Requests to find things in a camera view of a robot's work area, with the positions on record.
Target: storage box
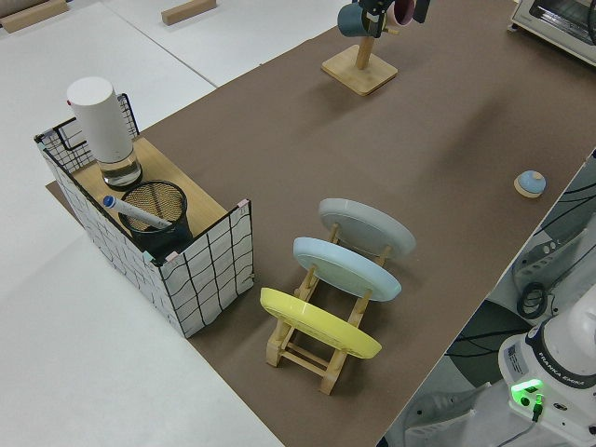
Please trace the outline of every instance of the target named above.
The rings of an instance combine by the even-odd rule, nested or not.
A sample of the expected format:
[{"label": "storage box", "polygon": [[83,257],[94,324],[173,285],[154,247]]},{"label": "storage box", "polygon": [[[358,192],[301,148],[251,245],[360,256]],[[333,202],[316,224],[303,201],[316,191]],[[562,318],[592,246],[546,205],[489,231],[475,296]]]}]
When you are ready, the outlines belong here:
[{"label": "storage box", "polygon": [[151,143],[139,138],[128,97],[120,95],[118,100],[135,139],[143,179],[176,183],[188,198],[194,240],[163,264],[141,251],[117,216],[101,205],[103,195],[118,193],[104,185],[75,118],[37,135],[35,141],[93,242],[182,336],[190,337],[253,284],[251,203],[241,200],[226,212]]}]

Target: pen holder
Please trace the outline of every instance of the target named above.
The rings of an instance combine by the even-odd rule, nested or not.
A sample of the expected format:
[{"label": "pen holder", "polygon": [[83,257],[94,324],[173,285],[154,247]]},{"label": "pen holder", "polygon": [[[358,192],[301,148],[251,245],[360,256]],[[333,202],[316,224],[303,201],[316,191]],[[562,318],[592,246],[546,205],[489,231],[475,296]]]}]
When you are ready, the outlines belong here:
[{"label": "pen holder", "polygon": [[129,189],[121,200],[171,222],[170,226],[157,229],[134,217],[118,213],[120,222],[130,231],[139,248],[148,251],[154,258],[159,260],[173,251],[182,252],[193,241],[186,219],[186,195],[174,183],[140,183]]}]

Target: light blue plate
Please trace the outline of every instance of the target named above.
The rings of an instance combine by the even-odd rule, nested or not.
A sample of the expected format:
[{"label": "light blue plate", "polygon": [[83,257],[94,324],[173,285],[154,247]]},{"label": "light blue plate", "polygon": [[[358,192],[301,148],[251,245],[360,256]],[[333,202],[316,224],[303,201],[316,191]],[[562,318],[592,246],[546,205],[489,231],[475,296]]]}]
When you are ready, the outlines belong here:
[{"label": "light blue plate", "polygon": [[331,230],[339,225],[338,237],[345,244],[373,256],[386,246],[386,258],[405,256],[416,246],[416,239],[401,223],[373,207],[345,198],[326,198],[318,205],[318,215]]},{"label": "light blue plate", "polygon": [[401,292],[400,283],[383,267],[325,240],[296,238],[294,258],[306,270],[315,265],[317,278],[360,298],[372,291],[372,301],[391,301]]}]

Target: wire mesh organizer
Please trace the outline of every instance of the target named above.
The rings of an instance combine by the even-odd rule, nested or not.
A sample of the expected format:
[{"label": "wire mesh organizer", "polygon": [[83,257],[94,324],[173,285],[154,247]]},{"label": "wire mesh organizer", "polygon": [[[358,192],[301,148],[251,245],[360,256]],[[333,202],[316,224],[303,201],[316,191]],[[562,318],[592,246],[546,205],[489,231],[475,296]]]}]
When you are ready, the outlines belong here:
[{"label": "wire mesh organizer", "polygon": [[[118,96],[132,137],[139,135],[126,94]],[[35,136],[57,184],[95,245],[168,322],[188,338],[212,323],[253,285],[251,202],[233,210],[194,237],[170,260],[159,262],[73,175],[94,163],[85,136],[72,118]]]}]

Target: white cylinder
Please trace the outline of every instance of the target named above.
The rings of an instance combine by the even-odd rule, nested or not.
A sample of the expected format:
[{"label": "white cylinder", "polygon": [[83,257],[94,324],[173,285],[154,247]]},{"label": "white cylinder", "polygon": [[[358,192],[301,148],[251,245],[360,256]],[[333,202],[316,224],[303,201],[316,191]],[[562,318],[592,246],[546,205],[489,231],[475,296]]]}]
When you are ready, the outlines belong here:
[{"label": "white cylinder", "polygon": [[544,330],[550,355],[572,373],[596,374],[596,286]]},{"label": "white cylinder", "polygon": [[132,153],[132,139],[109,81],[84,77],[68,87],[66,96],[96,160],[117,163]]}]

